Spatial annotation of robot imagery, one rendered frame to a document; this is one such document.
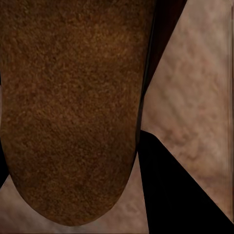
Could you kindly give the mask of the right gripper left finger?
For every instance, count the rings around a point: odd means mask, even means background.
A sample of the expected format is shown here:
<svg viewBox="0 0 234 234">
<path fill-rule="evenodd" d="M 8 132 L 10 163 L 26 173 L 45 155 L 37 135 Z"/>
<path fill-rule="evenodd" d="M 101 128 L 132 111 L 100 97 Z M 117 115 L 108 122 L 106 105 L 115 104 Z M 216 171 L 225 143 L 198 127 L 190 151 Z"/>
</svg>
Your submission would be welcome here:
<svg viewBox="0 0 234 234">
<path fill-rule="evenodd" d="M 5 157 L 2 151 L 2 147 L 1 147 L 1 141 L 0 141 L 0 188 L 2 187 L 2 185 L 4 184 L 6 178 L 9 175 L 9 171 L 7 168 L 7 164 L 5 161 Z"/>
</svg>

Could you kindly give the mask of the sandal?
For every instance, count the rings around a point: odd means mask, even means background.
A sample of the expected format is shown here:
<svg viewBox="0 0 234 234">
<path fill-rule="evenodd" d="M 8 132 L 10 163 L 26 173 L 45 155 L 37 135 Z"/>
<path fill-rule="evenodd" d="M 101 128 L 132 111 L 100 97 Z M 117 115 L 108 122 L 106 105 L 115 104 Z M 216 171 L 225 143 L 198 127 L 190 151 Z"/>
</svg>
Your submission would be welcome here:
<svg viewBox="0 0 234 234">
<path fill-rule="evenodd" d="M 24 201 L 81 226 L 120 199 L 187 0 L 0 0 L 0 141 Z"/>
</svg>

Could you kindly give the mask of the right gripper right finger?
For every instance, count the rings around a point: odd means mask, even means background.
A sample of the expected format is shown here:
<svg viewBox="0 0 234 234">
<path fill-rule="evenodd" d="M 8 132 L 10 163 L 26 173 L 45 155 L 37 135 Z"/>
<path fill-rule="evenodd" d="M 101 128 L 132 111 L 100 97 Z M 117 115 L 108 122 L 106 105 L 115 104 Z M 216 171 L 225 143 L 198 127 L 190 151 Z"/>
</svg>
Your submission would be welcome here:
<svg viewBox="0 0 234 234">
<path fill-rule="evenodd" d="M 138 159 L 149 234 L 234 234 L 234 224 L 153 134 Z"/>
</svg>

